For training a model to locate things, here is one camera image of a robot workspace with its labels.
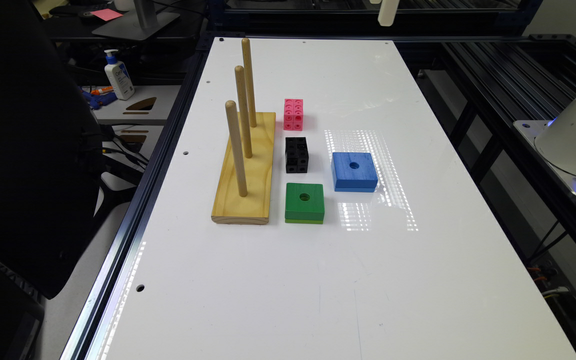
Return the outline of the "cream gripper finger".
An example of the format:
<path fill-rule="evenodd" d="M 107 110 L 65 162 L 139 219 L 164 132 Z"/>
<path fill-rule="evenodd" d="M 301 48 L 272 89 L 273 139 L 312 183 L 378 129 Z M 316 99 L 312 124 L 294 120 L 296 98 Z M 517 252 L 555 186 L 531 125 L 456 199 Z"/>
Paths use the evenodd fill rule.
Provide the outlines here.
<path fill-rule="evenodd" d="M 382 27 L 392 26 L 399 7 L 399 0 L 380 0 L 379 5 L 377 18 L 379 25 Z"/>

